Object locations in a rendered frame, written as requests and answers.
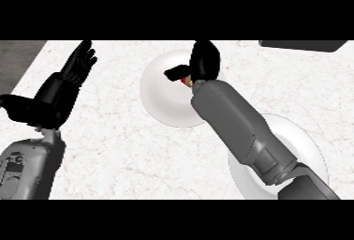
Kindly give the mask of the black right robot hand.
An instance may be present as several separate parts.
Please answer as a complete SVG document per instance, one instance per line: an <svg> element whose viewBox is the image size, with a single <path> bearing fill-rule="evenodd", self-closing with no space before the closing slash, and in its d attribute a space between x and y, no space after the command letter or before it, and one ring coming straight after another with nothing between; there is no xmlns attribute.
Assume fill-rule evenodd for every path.
<svg viewBox="0 0 354 240"><path fill-rule="evenodd" d="M209 40L195 40L190 52L187 65L178 65L167 69L163 74L172 81L181 81L190 77L191 85L195 81L215 80L219 72L219 51Z"/></svg>

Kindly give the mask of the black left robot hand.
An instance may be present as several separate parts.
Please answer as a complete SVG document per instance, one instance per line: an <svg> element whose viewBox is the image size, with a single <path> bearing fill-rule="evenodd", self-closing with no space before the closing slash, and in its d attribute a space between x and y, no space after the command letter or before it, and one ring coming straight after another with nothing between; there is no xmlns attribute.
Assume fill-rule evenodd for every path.
<svg viewBox="0 0 354 240"><path fill-rule="evenodd" d="M94 53L91 41L82 40L61 70L49 75L33 98L0 95L0 107L11 121L35 128L60 128L75 106L79 87L97 62Z"/></svg>

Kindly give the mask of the white round plate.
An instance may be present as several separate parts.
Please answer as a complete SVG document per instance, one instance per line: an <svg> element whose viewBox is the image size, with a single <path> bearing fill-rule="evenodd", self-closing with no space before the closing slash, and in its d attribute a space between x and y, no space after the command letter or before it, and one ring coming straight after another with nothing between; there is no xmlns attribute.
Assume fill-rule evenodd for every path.
<svg viewBox="0 0 354 240"><path fill-rule="evenodd" d="M193 88L179 80L170 81L164 71L187 65L191 58L191 50L175 50L162 53L148 63L139 82L139 95L145 111L164 125L176 128L188 128L204 123L195 113L190 101Z"/></svg>
<svg viewBox="0 0 354 240"><path fill-rule="evenodd" d="M328 184L321 151L303 129L287 118L275 114L263 113L262 117L275 137L296 156L297 162L311 168L324 184ZM228 165L231 179L243 198L247 200L275 200L277 193L290 184L290 180L280 185L266 186L252 168L238 163L232 153L228 153Z"/></svg>

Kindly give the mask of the dark grey flat appliance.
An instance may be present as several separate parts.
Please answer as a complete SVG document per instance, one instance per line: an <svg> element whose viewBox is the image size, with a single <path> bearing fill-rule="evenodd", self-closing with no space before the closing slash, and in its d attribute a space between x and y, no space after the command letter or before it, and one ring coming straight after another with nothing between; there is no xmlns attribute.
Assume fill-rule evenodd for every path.
<svg viewBox="0 0 354 240"><path fill-rule="evenodd" d="M262 47L331 53L344 44L344 40L259 40Z"/></svg>

